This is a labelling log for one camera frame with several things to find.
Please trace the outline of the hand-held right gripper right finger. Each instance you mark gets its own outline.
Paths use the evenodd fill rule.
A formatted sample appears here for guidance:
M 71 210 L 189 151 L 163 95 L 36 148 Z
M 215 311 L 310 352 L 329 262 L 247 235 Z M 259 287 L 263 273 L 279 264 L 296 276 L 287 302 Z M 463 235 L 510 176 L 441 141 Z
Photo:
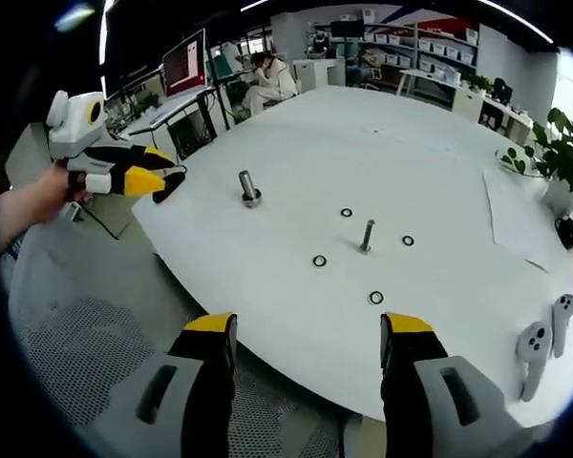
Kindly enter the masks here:
M 386 312 L 380 326 L 387 456 L 523 457 L 548 437 L 548 424 L 522 427 L 502 391 L 423 320 Z

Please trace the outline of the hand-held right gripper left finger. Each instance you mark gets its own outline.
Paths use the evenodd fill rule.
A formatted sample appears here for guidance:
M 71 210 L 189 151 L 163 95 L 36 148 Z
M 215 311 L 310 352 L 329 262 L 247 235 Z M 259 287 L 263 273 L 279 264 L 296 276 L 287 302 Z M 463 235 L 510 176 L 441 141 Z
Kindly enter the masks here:
M 204 315 L 115 385 L 88 439 L 102 457 L 225 457 L 237 316 Z

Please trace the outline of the person's left hand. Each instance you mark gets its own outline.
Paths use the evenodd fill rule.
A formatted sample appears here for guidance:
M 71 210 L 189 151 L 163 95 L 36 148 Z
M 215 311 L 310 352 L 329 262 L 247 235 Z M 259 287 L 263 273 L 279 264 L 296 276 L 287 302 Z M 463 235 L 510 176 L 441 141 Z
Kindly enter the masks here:
M 91 194 L 88 191 L 73 188 L 69 181 L 69 176 L 69 171 L 60 162 L 54 162 L 44 176 L 47 208 L 54 213 L 66 203 L 87 202 L 91 198 Z

